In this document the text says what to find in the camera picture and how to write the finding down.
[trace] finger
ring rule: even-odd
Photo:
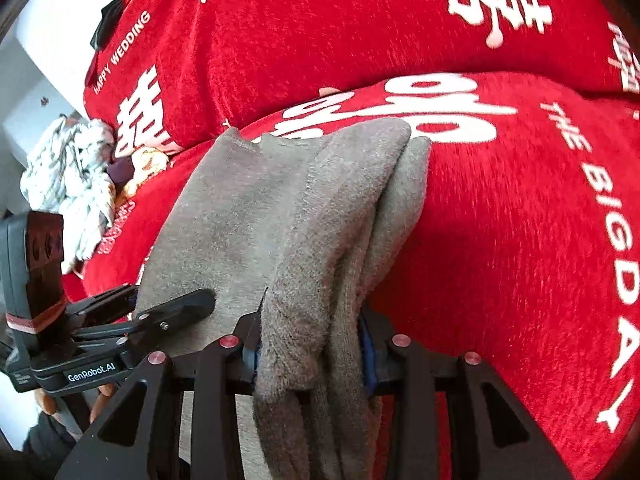
[[[113,394],[116,392],[115,384],[103,384],[102,386],[98,386],[98,390],[105,397],[113,397]]]
[[[94,406],[91,409],[91,414],[89,415],[89,423],[93,422],[98,415],[102,413],[102,410],[109,402],[109,397],[100,394],[95,401]]]
[[[40,409],[47,415],[53,415],[57,412],[58,407],[56,406],[56,401],[49,397],[43,389],[39,388],[35,390],[33,395],[37,405],[40,406]]]

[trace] metal screw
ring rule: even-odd
[[[468,365],[476,366],[482,362],[482,358],[478,352],[467,352],[465,354],[465,363]]]
[[[225,335],[220,338],[220,346],[222,346],[222,348],[233,348],[239,342],[240,340],[235,335]]]
[[[411,338],[404,334],[396,334],[391,338],[391,342],[400,348],[407,348],[411,344]]]
[[[151,354],[149,354],[147,360],[153,365],[161,365],[166,360],[166,354],[164,352],[156,350],[155,352],[151,352]]]

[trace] gray fabric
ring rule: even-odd
[[[356,314],[422,209],[429,141],[410,135],[397,119],[259,144],[231,129],[156,241],[137,310],[196,288],[218,296],[209,319],[166,346],[171,354],[231,332],[269,287],[255,394],[262,447],[251,399],[238,398],[247,478],[270,478],[265,456],[278,479],[369,476],[379,411],[362,389]],[[293,391],[310,388],[301,406]]]

